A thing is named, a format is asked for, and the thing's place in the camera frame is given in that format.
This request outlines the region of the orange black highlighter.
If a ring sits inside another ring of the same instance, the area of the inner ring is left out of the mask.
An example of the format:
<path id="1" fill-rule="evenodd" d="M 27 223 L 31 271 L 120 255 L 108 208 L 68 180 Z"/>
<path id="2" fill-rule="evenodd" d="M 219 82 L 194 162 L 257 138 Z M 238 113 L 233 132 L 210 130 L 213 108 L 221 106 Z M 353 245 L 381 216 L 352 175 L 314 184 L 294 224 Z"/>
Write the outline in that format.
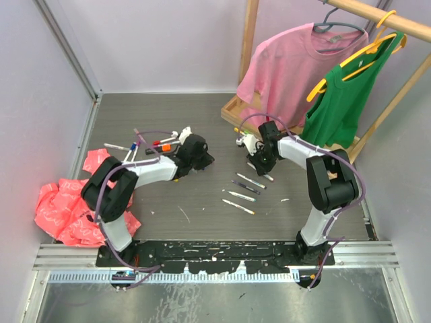
<path id="1" fill-rule="evenodd" d="M 166 153 L 166 152 L 171 151 L 171 149 L 172 149 L 172 147 L 169 150 L 162 150 L 160 147 L 159 148 L 152 147 L 152 148 L 147 148 L 145 150 L 145 154 L 146 155 L 152 155 L 152 154 L 155 154 L 155 153 Z"/>

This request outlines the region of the pink cap marker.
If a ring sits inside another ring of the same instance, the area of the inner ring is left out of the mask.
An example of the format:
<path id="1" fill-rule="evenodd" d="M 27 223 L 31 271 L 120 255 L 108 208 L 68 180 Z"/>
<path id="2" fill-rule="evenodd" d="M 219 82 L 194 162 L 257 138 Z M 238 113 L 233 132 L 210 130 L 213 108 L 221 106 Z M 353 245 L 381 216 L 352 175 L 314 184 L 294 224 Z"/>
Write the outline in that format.
<path id="1" fill-rule="evenodd" d="M 154 145 L 154 148 L 161 148 L 162 150 L 169 150 L 173 145 L 180 144 L 180 141 L 171 141 L 167 143 L 160 143 L 158 145 Z"/>

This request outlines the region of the yellow hanger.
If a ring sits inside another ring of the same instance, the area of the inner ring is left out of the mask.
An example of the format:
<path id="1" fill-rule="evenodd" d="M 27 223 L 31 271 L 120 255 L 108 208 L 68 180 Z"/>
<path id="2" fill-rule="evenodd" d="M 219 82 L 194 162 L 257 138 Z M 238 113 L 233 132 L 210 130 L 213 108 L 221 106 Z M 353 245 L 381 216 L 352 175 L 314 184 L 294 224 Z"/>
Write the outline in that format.
<path id="1" fill-rule="evenodd" d="M 394 10 L 390 10 L 390 11 L 388 11 L 380 20 L 379 20 L 379 22 L 377 23 L 377 25 L 376 25 L 376 28 L 377 29 L 379 29 L 382 25 L 383 25 L 383 23 L 391 16 L 391 15 L 396 15 L 397 14 L 397 11 L 394 9 Z M 370 55 L 370 54 L 374 54 L 374 53 L 376 53 L 377 52 L 377 50 L 378 50 L 378 48 L 379 48 L 379 46 L 381 45 L 381 43 L 383 42 L 383 41 L 385 41 L 385 40 L 389 40 L 389 39 L 392 39 L 392 38 L 395 38 L 396 37 L 396 33 L 391 33 L 391 34 L 388 34 L 388 35 L 386 35 L 386 36 L 384 36 L 384 37 L 380 37 L 382 34 L 383 34 L 383 32 L 385 31 L 387 29 L 387 27 L 385 26 L 378 34 L 377 34 L 377 36 L 376 36 L 376 38 L 374 39 L 374 41 L 371 43 L 371 44 L 369 44 L 369 45 L 367 45 L 367 46 L 365 46 L 364 48 L 362 48 L 362 49 L 360 49 L 358 52 L 356 52 L 356 53 L 354 53 L 352 56 L 350 56 L 350 57 L 348 57 L 345 61 L 343 61 L 342 63 L 340 63 L 339 64 L 339 66 L 341 67 L 341 68 L 343 68 L 343 67 L 345 67 L 345 66 L 347 66 L 348 64 L 350 64 L 354 59 L 356 59 L 356 58 L 358 58 L 358 57 L 360 57 L 360 58 L 362 58 L 362 57 L 365 57 L 365 55 Z M 366 64 L 366 65 L 362 65 L 361 67 L 359 67 L 356 71 L 354 71 L 354 72 L 352 72 L 352 73 L 350 73 L 349 75 L 346 75 L 342 80 L 343 81 L 345 81 L 345 80 L 347 80 L 347 79 L 350 79 L 350 78 L 352 78 L 353 76 L 356 76 L 357 74 L 359 74 L 360 72 L 362 72 L 362 71 L 364 71 L 365 69 L 367 69 L 367 68 L 369 68 L 371 65 L 373 65 L 374 64 L 374 61 L 372 61 L 372 62 L 370 62 L 370 63 L 368 63 L 368 64 Z M 307 95 L 307 97 L 306 97 L 306 101 L 307 102 L 311 102 L 313 99 L 314 99 L 314 97 L 317 95 L 317 94 L 321 94 L 321 93 L 324 93 L 325 91 L 326 91 L 326 86 L 327 86 L 327 80 L 325 79 L 325 78 L 323 78 L 322 80 L 320 80 L 316 85 L 315 85 L 315 87 L 310 91 L 310 93 Z"/>

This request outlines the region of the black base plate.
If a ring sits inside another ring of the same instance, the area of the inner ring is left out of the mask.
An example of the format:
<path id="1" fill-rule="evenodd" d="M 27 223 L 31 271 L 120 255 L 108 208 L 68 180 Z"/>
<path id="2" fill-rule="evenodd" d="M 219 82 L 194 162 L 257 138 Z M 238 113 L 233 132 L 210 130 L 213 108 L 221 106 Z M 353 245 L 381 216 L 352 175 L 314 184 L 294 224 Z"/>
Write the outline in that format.
<path id="1" fill-rule="evenodd" d="M 334 265 L 334 255 L 326 256 L 329 245 L 301 254 L 293 242 L 285 241 L 163 241 L 132 242 L 119 256 L 133 266 L 159 266 L 163 273 L 235 273 L 241 265 L 247 274 L 289 273 L 291 266 L 319 266 L 325 260 Z"/>

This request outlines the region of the green tank top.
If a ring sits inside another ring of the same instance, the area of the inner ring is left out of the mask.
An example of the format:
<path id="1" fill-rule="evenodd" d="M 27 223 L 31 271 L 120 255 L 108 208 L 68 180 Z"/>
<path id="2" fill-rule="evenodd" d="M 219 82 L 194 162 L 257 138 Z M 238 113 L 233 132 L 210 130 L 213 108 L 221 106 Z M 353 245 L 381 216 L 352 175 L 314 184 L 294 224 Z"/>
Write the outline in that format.
<path id="1" fill-rule="evenodd" d="M 374 54 L 358 57 L 341 68 L 336 65 L 324 78 L 326 91 L 317 94 L 313 107 L 306 113 L 305 124 L 300 138 L 310 144 L 324 147 L 334 144 L 344 149 L 354 142 L 360 115 L 381 69 L 389 57 L 402 49 L 407 36 L 395 32 L 396 37 L 381 43 Z M 356 76 L 342 79 L 362 65 L 374 64 Z"/>

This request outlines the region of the red cap marker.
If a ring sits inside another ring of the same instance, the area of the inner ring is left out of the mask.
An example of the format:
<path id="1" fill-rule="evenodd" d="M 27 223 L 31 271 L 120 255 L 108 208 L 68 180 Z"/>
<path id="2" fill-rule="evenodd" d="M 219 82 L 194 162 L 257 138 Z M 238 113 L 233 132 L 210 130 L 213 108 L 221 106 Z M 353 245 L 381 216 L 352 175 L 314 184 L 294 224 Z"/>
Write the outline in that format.
<path id="1" fill-rule="evenodd" d="M 161 140 L 158 140 L 158 141 L 154 141 L 153 142 L 153 146 L 162 145 L 162 144 L 169 143 L 169 142 L 172 142 L 172 141 L 175 141 L 175 140 L 177 140 L 176 137 L 169 137 L 169 138 L 166 138 L 166 139 L 161 139 Z"/>

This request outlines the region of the white silver marker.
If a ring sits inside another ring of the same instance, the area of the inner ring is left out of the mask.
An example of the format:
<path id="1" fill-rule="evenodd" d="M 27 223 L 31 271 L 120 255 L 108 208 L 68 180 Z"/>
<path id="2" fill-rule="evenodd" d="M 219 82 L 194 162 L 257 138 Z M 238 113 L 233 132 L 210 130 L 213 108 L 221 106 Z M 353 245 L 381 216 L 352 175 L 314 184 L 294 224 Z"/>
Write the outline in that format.
<path id="1" fill-rule="evenodd" d="M 106 147 L 106 148 L 109 148 L 109 149 L 116 149 L 116 150 L 119 150 L 119 151 L 129 151 L 130 150 L 130 148 L 128 148 L 128 147 L 123 147 L 123 146 L 119 146 L 119 145 L 113 145 L 113 144 L 110 144 L 110 143 L 104 143 L 103 146 Z"/>

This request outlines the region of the red crumpled plastic bag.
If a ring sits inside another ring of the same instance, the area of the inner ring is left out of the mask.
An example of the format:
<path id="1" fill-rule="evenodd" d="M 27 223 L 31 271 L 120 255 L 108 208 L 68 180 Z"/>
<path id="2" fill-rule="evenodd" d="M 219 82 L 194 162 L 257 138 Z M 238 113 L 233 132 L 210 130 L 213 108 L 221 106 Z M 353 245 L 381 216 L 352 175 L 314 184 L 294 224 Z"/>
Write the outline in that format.
<path id="1" fill-rule="evenodd" d="M 81 198 L 86 180 L 62 178 L 41 187 L 35 223 L 50 237 L 66 246 L 98 248 L 104 238 L 93 222 L 94 212 Z"/>

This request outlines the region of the yellow marker pen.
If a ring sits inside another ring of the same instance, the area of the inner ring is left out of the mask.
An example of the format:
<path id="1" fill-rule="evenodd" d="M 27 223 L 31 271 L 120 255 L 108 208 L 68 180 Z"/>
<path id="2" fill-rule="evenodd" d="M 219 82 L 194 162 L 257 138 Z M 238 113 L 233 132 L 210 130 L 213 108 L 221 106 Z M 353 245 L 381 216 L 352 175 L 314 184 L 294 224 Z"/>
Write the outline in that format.
<path id="1" fill-rule="evenodd" d="M 247 209 L 246 207 L 243 207 L 243 206 L 241 206 L 241 205 L 239 205 L 239 204 L 237 204 L 237 203 L 234 203 L 234 202 L 232 202 L 232 201 L 229 201 L 229 200 L 226 200 L 226 199 L 222 199 L 222 202 L 224 202 L 224 203 L 226 203 L 227 205 L 230 205 L 230 206 L 232 206 L 232 207 L 235 207 L 235 208 L 237 208 L 237 209 L 240 209 L 241 211 L 244 211 L 244 212 L 246 212 L 246 213 L 248 213 L 248 214 L 251 214 L 251 215 L 254 215 L 254 214 L 255 214 L 255 212 L 254 212 L 254 211 L 252 211 L 252 210 L 250 210 L 250 209 Z"/>

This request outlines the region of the purple cap white marker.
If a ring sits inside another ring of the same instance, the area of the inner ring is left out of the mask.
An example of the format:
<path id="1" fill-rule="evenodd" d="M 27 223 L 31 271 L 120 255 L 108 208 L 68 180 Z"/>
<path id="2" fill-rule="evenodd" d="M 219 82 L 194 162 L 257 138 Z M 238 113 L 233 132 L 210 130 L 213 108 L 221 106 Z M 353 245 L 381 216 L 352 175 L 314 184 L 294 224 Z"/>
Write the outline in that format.
<path id="1" fill-rule="evenodd" d="M 131 162 L 135 161 L 135 158 L 136 158 L 139 146 L 140 146 L 140 142 L 136 142 L 135 148 L 133 150 L 133 155 L 132 155 L 132 158 L 131 158 Z"/>

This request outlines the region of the magenta marker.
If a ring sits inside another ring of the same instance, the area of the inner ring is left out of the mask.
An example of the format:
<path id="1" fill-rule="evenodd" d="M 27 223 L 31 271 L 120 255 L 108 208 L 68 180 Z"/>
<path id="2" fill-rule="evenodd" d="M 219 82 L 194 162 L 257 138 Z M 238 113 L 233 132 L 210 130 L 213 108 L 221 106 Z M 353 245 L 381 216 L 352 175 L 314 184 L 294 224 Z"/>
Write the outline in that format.
<path id="1" fill-rule="evenodd" d="M 256 167 L 251 162 L 248 161 L 246 164 L 249 167 L 251 167 L 253 170 L 257 171 Z M 263 175 L 259 175 L 259 176 L 262 176 L 262 177 L 268 179 L 269 181 L 274 182 L 274 178 L 272 176 L 270 176 L 269 174 L 263 174 Z"/>

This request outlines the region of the blue cap marker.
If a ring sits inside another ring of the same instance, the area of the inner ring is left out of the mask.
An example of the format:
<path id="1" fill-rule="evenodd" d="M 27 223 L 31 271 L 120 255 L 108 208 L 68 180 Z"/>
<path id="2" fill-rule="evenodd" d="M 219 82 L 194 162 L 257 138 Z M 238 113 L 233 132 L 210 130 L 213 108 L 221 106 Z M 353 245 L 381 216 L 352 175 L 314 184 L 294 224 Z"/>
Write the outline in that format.
<path id="1" fill-rule="evenodd" d="M 127 153 L 127 155 L 125 156 L 125 158 L 124 158 L 124 162 L 127 162 L 128 161 L 128 159 L 129 159 L 129 157 L 131 156 L 131 154 L 135 151 L 135 148 L 136 148 L 136 142 L 134 142 L 132 145 L 131 145 L 131 147 L 130 147 L 130 149 L 129 149 L 129 151 L 128 151 L 128 153 Z"/>

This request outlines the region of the purple marker pen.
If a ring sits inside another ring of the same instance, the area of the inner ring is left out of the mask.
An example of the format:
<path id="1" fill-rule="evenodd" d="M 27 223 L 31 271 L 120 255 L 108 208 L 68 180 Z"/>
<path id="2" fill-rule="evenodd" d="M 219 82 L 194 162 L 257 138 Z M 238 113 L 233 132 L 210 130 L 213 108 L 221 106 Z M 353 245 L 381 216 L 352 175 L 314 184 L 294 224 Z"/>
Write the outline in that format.
<path id="1" fill-rule="evenodd" d="M 256 190 L 256 189 L 254 189 L 254 188 L 251 188 L 250 186 L 247 186 L 247 185 L 245 185 L 245 184 L 243 184 L 243 183 L 241 183 L 241 182 L 238 182 L 238 181 L 236 181 L 236 180 L 231 180 L 231 182 L 232 182 L 233 184 L 235 184 L 235 185 L 237 185 L 237 186 L 239 186 L 239 187 L 241 187 L 241 188 L 244 188 L 244 189 L 246 189 L 246 190 L 248 190 L 248 191 L 250 191 L 250 192 L 253 192 L 253 193 L 257 194 L 257 195 L 260 195 L 260 194 L 261 194 L 261 192 L 260 192 L 260 191 L 258 191 L 258 190 Z"/>

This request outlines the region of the pink t-shirt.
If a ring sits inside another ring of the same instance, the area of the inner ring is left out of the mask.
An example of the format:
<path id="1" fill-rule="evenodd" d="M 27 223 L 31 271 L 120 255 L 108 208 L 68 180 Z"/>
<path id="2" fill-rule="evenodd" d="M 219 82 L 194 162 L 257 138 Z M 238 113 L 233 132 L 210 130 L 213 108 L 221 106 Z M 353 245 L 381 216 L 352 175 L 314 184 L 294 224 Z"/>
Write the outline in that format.
<path id="1" fill-rule="evenodd" d="M 310 91 L 367 44 L 366 32 L 319 33 L 312 23 L 280 32 L 256 47 L 236 94 L 247 104 L 258 94 L 261 110 L 280 118 L 278 127 L 301 127 L 312 106 Z"/>

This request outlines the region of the teal marker pen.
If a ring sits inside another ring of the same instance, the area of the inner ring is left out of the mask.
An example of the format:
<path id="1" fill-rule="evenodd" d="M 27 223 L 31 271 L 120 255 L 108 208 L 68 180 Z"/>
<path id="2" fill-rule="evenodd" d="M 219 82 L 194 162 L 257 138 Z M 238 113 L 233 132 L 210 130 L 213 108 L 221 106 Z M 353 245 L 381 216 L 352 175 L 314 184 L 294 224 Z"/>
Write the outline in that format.
<path id="1" fill-rule="evenodd" d="M 247 196 L 245 194 L 241 194 L 241 193 L 234 192 L 234 191 L 231 191 L 231 190 L 228 190 L 227 193 L 231 194 L 232 196 L 238 197 L 240 199 L 246 200 L 246 201 L 256 202 L 256 198 L 253 198 L 251 196 Z"/>

